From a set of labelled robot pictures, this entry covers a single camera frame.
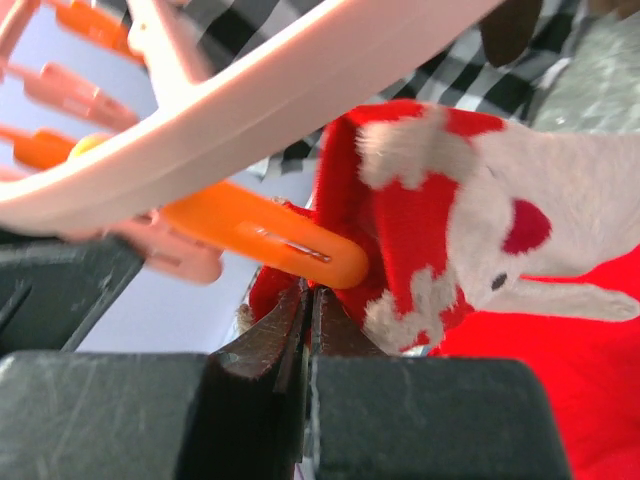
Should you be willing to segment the red white santa sock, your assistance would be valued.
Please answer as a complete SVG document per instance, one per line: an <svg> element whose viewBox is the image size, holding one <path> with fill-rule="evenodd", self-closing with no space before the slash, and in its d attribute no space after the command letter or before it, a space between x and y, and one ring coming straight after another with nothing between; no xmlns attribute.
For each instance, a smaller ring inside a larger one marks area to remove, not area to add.
<svg viewBox="0 0 640 480"><path fill-rule="evenodd" d="M639 243L639 137L546 133L394 100L325 130L317 225L367 253L338 292L381 350L434 347L475 311L634 319L636 299L579 276Z"/></svg>

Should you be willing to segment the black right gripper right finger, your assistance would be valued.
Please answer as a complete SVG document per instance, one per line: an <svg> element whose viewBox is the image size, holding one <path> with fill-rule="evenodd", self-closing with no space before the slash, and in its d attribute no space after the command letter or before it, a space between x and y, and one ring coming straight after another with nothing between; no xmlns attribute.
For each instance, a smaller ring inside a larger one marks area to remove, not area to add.
<svg viewBox="0 0 640 480"><path fill-rule="evenodd" d="M326 288L311 317L319 479L567 479L546 393L515 360L394 357Z"/></svg>

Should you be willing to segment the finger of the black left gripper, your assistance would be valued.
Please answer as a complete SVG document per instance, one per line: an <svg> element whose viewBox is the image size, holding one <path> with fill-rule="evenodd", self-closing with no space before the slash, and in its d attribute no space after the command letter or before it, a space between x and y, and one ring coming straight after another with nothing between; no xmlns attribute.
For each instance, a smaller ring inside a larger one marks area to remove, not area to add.
<svg viewBox="0 0 640 480"><path fill-rule="evenodd" d="M125 241L1 232L1 354L74 351L143 267Z"/></svg>

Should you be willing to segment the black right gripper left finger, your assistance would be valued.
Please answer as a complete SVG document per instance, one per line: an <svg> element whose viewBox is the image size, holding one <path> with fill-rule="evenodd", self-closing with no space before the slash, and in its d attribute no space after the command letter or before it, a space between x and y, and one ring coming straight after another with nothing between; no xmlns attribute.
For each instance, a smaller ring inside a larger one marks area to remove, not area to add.
<svg viewBox="0 0 640 480"><path fill-rule="evenodd" d="M304 423L294 285L213 354L23 351L1 363L5 479L290 479Z"/></svg>

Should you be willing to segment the pink round sock hanger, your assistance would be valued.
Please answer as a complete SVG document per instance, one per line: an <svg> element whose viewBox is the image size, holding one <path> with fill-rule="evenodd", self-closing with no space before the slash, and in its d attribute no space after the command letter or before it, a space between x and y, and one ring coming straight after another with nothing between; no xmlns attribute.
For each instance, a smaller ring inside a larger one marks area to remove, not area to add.
<svg viewBox="0 0 640 480"><path fill-rule="evenodd" d="M1 223L29 235L77 234L161 212L369 99L495 8L493 1L325 1L213 73L168 2L131 2L129 28L84 2L55 2L65 27L147 67L158 108L139 119L58 65L35 73L3 63L30 95L113 136L3 182ZM193 275L209 244L166 219L162 234Z"/></svg>

